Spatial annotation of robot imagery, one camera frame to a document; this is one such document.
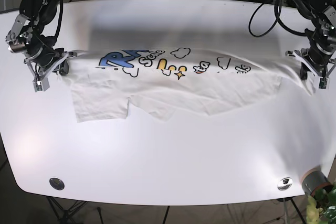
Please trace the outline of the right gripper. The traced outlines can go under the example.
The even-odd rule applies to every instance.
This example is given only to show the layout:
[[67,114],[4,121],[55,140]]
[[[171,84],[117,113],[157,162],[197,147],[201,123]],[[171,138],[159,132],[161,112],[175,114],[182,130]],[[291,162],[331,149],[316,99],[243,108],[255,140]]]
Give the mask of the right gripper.
[[23,53],[24,60],[32,73],[35,92],[46,91],[50,84],[48,76],[56,73],[66,76],[69,73],[68,58],[77,57],[75,51],[56,51],[52,48],[52,38],[46,38],[39,28],[32,27],[37,22],[29,22],[23,14],[17,15],[11,30],[6,36],[8,50],[12,53]]

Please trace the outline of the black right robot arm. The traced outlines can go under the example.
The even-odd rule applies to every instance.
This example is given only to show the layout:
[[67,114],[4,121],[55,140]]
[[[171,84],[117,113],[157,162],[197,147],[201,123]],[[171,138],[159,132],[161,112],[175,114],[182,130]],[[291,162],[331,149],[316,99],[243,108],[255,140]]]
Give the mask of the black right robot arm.
[[48,76],[69,72],[68,58],[77,56],[74,51],[54,48],[64,13],[64,0],[22,0],[19,14],[6,36],[8,50],[23,53],[24,64],[32,73],[36,92],[46,91]]

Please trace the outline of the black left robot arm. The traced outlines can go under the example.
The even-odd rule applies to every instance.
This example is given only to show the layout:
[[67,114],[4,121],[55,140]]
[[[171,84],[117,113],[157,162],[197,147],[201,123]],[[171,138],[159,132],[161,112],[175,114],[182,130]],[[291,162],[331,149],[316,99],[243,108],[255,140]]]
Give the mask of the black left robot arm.
[[267,0],[274,4],[275,21],[272,27],[280,25],[292,35],[306,37],[309,48],[287,51],[286,56],[263,65],[258,65],[264,71],[285,77],[302,88],[308,90],[308,74],[319,78],[320,89],[327,89],[329,76],[335,69],[328,65],[335,64],[332,57],[335,54],[335,0],[291,0],[302,17],[310,20],[314,30],[295,31],[286,26],[280,18],[283,0]]

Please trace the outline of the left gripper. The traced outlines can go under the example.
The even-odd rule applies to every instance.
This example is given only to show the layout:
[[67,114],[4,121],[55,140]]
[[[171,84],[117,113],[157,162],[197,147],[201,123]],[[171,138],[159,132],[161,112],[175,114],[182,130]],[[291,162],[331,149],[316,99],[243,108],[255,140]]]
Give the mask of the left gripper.
[[285,52],[285,56],[291,60],[302,81],[308,80],[308,72],[310,72],[303,59],[310,63],[313,67],[313,86],[327,90],[330,84],[330,75],[335,71],[335,67],[328,69],[328,63],[335,53],[335,27],[320,27],[315,30],[306,28],[299,35],[308,38],[310,47],[294,51],[288,50]]

